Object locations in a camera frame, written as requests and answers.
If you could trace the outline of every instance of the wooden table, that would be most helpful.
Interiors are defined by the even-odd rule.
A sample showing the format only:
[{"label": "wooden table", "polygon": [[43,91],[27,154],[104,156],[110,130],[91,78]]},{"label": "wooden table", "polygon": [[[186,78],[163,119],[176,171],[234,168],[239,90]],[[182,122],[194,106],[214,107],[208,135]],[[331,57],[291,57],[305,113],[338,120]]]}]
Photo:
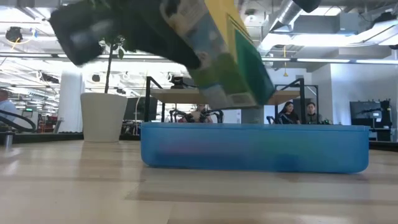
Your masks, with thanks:
[{"label": "wooden table", "polygon": [[14,145],[1,223],[398,223],[398,154],[370,153],[362,174],[275,174],[149,168],[138,142]]},{"label": "wooden table", "polygon": [[[207,104],[198,89],[151,89],[150,94],[162,103]],[[268,105],[279,105],[299,96],[300,92],[295,90],[277,91]]]}]

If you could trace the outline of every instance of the plant stem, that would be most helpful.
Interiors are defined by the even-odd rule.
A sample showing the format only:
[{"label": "plant stem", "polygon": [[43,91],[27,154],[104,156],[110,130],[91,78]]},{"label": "plant stem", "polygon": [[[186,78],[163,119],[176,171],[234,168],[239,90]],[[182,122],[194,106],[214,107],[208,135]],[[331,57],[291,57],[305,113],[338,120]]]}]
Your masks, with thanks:
[{"label": "plant stem", "polygon": [[111,63],[112,63],[112,55],[114,48],[113,42],[114,41],[111,42],[111,50],[109,50],[108,70],[106,71],[105,93],[108,93],[109,90],[109,76],[111,75]]}]

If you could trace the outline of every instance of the blue container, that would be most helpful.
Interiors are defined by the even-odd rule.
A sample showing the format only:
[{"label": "blue container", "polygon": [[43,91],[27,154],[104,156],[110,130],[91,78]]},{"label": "blue container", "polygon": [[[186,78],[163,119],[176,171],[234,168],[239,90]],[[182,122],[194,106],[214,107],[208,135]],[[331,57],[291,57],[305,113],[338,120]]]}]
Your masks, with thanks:
[{"label": "blue container", "polygon": [[369,129],[341,125],[145,123],[149,166],[356,173],[369,163]]}]

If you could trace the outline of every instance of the plant pot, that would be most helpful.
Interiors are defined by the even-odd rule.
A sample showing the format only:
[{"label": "plant pot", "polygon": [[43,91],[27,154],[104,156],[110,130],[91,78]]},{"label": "plant pot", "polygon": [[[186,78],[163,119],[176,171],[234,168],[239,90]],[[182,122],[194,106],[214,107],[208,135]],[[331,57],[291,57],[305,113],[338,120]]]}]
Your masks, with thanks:
[{"label": "plant pot", "polygon": [[105,93],[80,96],[86,142],[118,142],[127,98]]}]

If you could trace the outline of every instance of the woman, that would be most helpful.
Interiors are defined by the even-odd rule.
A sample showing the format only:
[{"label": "woman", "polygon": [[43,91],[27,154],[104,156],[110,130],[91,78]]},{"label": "woman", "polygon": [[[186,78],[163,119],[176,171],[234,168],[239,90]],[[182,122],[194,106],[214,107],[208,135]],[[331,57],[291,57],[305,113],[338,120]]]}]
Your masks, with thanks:
[{"label": "woman", "polygon": [[286,102],[284,109],[278,115],[279,124],[300,124],[299,116],[294,113],[292,102]]}]

